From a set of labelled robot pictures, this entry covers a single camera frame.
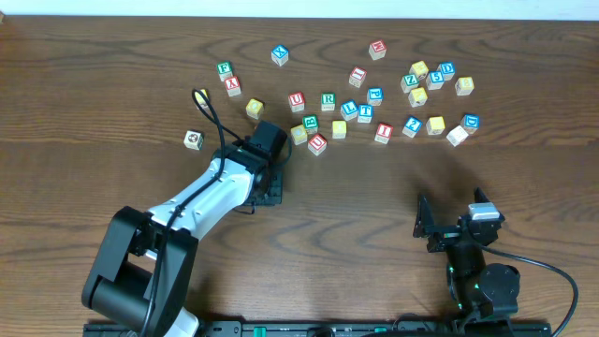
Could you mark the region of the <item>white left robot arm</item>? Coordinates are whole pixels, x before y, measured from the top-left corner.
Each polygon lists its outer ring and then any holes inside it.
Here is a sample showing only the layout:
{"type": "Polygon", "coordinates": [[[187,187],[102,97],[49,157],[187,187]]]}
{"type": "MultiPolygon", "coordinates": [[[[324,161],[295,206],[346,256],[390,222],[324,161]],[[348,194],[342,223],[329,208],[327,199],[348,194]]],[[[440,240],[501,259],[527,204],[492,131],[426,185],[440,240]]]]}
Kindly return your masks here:
{"type": "Polygon", "coordinates": [[[198,243],[231,210],[264,196],[278,153],[228,145],[174,198],[110,220],[81,294],[82,304],[142,336],[194,336],[185,309],[198,243]]]}

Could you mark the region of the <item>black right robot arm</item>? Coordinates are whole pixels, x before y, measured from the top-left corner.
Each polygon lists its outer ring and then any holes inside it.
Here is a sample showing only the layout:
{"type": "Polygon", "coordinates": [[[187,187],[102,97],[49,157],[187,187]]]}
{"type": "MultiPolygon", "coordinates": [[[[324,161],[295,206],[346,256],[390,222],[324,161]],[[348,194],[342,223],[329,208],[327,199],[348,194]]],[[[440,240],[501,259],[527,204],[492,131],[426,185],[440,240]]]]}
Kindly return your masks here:
{"type": "Polygon", "coordinates": [[[504,216],[481,189],[474,191],[474,197],[456,225],[441,226],[420,195],[413,236],[428,240],[428,252],[446,254],[450,294],[467,317],[505,318],[519,309],[520,274],[513,266],[486,262],[483,250],[498,239],[504,216]]]}

